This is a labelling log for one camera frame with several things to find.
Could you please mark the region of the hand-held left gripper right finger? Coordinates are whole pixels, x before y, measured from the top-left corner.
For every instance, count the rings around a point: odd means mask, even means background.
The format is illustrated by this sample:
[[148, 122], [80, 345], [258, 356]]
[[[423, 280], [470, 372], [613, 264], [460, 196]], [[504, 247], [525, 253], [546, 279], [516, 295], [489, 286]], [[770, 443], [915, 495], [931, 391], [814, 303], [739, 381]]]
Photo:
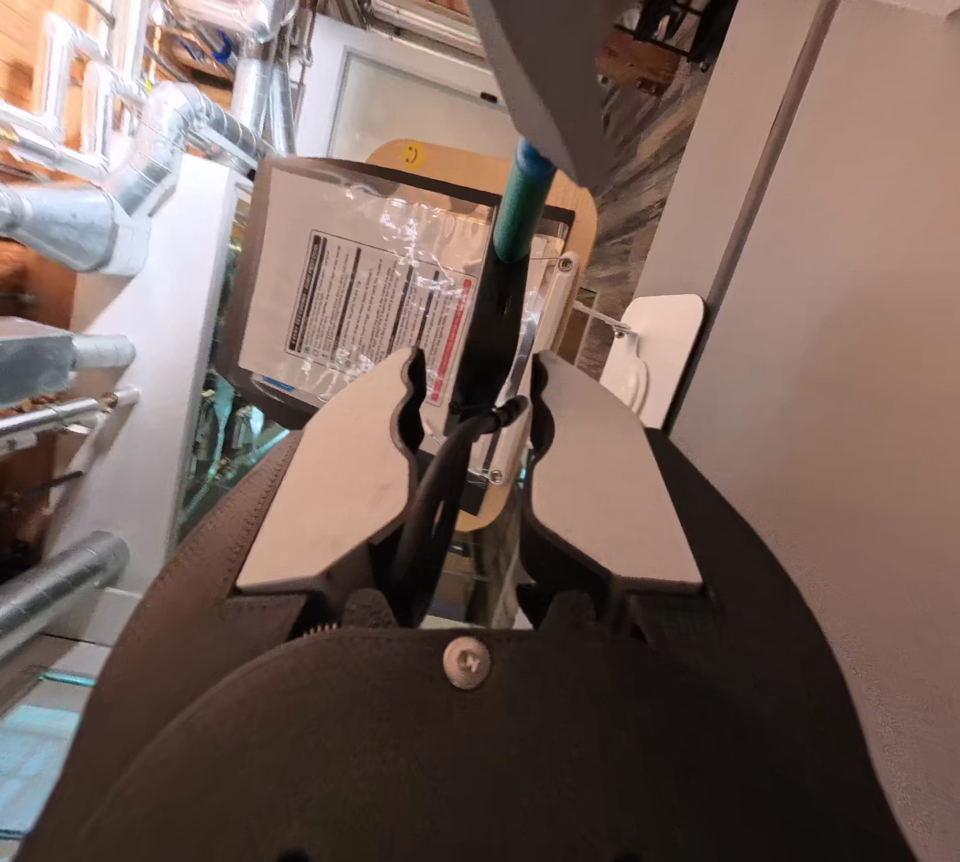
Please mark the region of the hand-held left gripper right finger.
[[640, 419], [551, 351], [534, 356], [519, 558], [553, 596], [693, 596], [703, 577]]

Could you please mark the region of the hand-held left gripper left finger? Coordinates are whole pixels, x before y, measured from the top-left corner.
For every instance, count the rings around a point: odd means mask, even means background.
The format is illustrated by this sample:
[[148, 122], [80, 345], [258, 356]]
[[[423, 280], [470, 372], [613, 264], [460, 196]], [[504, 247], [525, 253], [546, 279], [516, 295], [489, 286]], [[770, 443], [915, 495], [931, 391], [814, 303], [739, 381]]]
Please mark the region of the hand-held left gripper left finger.
[[243, 595], [348, 596], [375, 585], [375, 547], [416, 493], [426, 359], [393, 352], [305, 425], [236, 578]]

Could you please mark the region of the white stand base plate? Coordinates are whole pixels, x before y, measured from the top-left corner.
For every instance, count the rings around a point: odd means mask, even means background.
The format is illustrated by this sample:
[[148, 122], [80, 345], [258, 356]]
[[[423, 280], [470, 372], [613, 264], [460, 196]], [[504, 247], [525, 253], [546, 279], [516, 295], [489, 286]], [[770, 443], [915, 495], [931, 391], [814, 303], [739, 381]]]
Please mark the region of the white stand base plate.
[[665, 427], [705, 317], [696, 294], [638, 296], [614, 328], [599, 383], [646, 428]]

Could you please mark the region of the vertical silver duct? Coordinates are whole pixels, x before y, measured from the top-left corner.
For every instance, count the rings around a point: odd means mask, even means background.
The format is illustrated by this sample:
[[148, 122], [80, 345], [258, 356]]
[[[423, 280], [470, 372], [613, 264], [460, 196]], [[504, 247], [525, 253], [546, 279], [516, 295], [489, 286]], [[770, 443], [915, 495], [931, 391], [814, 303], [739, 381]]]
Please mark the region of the vertical silver duct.
[[262, 136], [270, 85], [282, 31], [299, 0], [240, 0], [233, 9], [232, 29], [241, 40], [234, 78], [231, 113], [255, 135]]

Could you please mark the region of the white framed glass door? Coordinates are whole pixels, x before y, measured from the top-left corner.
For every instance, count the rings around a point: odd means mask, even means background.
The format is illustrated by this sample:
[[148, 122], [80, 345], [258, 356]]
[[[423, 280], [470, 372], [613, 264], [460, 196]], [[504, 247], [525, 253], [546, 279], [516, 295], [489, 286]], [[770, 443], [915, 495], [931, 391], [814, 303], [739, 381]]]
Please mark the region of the white framed glass door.
[[400, 139], [512, 159], [518, 142], [493, 75], [378, 32], [316, 19], [295, 153], [363, 162]]

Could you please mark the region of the insulated silver pipes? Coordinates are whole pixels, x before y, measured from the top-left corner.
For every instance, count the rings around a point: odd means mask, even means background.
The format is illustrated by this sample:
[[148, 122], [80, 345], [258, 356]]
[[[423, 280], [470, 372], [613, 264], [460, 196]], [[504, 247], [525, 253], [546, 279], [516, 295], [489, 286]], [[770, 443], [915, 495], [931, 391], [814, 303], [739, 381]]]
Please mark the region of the insulated silver pipes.
[[[48, 12], [41, 26], [38, 65], [32, 85], [33, 110], [23, 117], [39, 141], [42, 164], [91, 180], [110, 166], [114, 116], [135, 121], [147, 100], [143, 75], [150, 0], [92, 0], [96, 28], [89, 32]], [[66, 145], [66, 100], [73, 65], [84, 63], [81, 81], [79, 149]]]

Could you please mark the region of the silver flexible air duct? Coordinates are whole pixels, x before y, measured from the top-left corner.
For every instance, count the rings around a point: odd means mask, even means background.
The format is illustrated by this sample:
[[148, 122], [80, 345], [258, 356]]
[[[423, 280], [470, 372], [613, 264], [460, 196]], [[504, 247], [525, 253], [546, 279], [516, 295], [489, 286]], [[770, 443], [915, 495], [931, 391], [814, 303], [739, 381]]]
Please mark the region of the silver flexible air duct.
[[162, 82], [126, 159], [98, 184], [1, 186], [2, 236], [79, 273], [130, 278], [149, 254], [152, 216], [174, 195], [188, 143], [206, 140], [238, 172], [275, 150], [190, 84]]

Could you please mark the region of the braided hdmi cable green plugs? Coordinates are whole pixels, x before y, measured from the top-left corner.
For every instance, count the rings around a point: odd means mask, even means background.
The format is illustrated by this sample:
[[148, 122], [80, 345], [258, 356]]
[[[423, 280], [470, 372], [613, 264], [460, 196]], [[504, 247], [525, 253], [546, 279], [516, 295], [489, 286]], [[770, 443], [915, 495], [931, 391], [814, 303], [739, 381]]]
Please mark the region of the braided hdmi cable green plugs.
[[513, 265], [528, 256], [556, 173], [548, 158], [524, 137], [518, 139], [492, 234], [500, 263]]

